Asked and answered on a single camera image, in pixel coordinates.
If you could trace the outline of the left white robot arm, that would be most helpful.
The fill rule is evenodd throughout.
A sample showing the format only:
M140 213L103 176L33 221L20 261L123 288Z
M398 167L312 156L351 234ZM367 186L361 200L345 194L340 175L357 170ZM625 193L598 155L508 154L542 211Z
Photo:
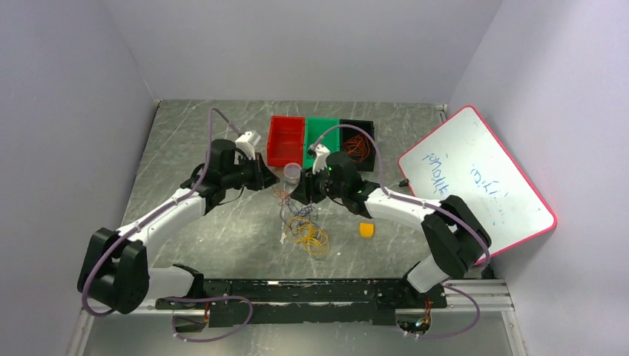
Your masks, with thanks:
M204 163L166 201L134 222L93 233L77 281L83 309L97 317L129 314L160 299L198 307L205 299L202 273L180 265L150 268L153 255L222 205L228 190L262 191L279 182L245 135L213 140Z

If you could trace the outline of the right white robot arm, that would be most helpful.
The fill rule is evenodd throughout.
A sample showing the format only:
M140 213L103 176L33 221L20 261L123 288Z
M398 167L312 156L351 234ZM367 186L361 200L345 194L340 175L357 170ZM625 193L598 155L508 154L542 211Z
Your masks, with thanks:
M490 236L462 198L421 200L388 190L364 179L344 152L317 158L313 168L304 168L290 197L304 205L339 200L354 215L422 231L430 254L405 273L400 288L410 307L420 306L433 286L462 278L482 257L490 257Z

